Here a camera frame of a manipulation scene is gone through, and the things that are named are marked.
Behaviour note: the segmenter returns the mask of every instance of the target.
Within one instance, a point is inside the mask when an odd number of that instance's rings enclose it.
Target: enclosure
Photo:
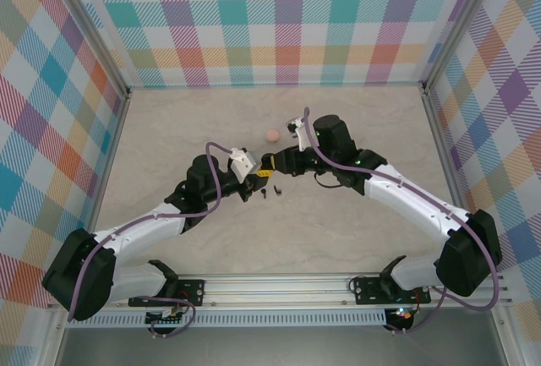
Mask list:
[[[541,363],[541,0],[0,0],[0,15],[0,365]],[[131,259],[205,281],[183,334],[151,339],[127,300],[67,321],[41,281],[73,230],[153,210],[209,141],[298,145],[287,123],[305,107],[494,218],[489,312],[446,299],[419,332],[384,330],[396,304],[356,304],[351,282],[436,243],[321,187],[329,173],[275,172]],[[467,302],[492,294],[487,279]]]

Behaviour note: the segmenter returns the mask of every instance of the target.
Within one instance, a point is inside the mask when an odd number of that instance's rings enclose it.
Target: table surface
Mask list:
[[[311,109],[343,119],[357,146],[387,158],[402,174],[450,201],[424,108],[414,86],[232,87],[136,90],[128,110],[96,229],[160,204],[185,179],[205,143],[259,153],[295,145],[285,123]],[[265,140],[278,128],[276,144]],[[214,152],[224,168],[227,156]],[[335,183],[331,175],[321,182]],[[272,186],[281,188],[276,196]],[[184,235],[134,258],[160,259],[178,273],[380,271],[433,242],[408,220],[351,189],[324,189],[307,175],[270,178],[267,199],[233,195]]]

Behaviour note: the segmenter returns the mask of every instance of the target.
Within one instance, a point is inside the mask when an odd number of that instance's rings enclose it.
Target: pink ball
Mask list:
[[[267,142],[278,142],[278,140],[280,140],[280,131],[278,129],[269,129],[266,138]]]

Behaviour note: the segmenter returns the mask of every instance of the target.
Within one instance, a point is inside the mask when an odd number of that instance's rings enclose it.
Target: marble-pattern surface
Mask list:
[[[158,205],[205,143],[263,153],[294,145],[284,123],[311,109],[311,121],[339,115],[358,147],[372,149],[405,176],[450,200],[418,89],[411,87],[248,87],[136,90],[107,185],[97,229]],[[277,144],[265,141],[281,130]],[[225,167],[227,156],[214,152]],[[321,182],[336,180],[325,175]],[[283,190],[275,195],[275,184]],[[311,175],[270,178],[243,203],[233,195],[184,235],[134,259],[160,259],[179,273],[379,271],[400,254],[435,248],[422,231],[350,189],[324,189]]]

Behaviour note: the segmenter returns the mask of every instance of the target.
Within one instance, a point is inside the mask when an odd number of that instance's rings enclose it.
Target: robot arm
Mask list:
[[[331,172],[342,186],[390,206],[438,243],[437,251],[430,256],[398,257],[380,273],[381,290],[390,300],[400,291],[434,284],[443,284],[459,295],[469,296],[489,275],[486,260],[465,230],[425,199],[402,187],[404,183],[409,183],[421,190],[388,164],[386,159],[372,150],[357,149],[346,124],[338,116],[328,115],[314,122],[320,150],[324,155],[346,166],[389,174],[400,178],[402,183],[396,184],[379,176],[331,167],[309,147],[303,119],[292,120],[287,128],[298,139],[299,145],[264,155],[261,161],[257,161],[246,150],[234,149],[227,170],[222,172],[216,158],[213,158],[222,197],[239,194],[245,202],[254,191],[266,185],[268,176],[274,171],[294,177],[306,172]],[[187,171],[186,180],[175,188],[164,203],[149,213],[154,216],[154,220],[130,227],[105,243],[92,258],[84,276],[74,318],[85,320],[105,303],[125,298],[177,298],[177,277],[162,262],[151,261],[136,268],[125,268],[121,264],[163,239],[188,231],[204,218],[167,218],[160,214],[203,213],[207,211],[207,204],[214,201],[216,196],[216,183],[211,176],[209,162],[205,155],[197,156]],[[501,262],[494,220],[488,214],[481,210],[470,214],[431,197],[464,220],[484,242],[493,261],[496,264]],[[85,258],[100,241],[117,229],[114,227],[95,234],[79,229],[68,236],[42,282],[43,287],[65,308],[71,304],[75,281]]]

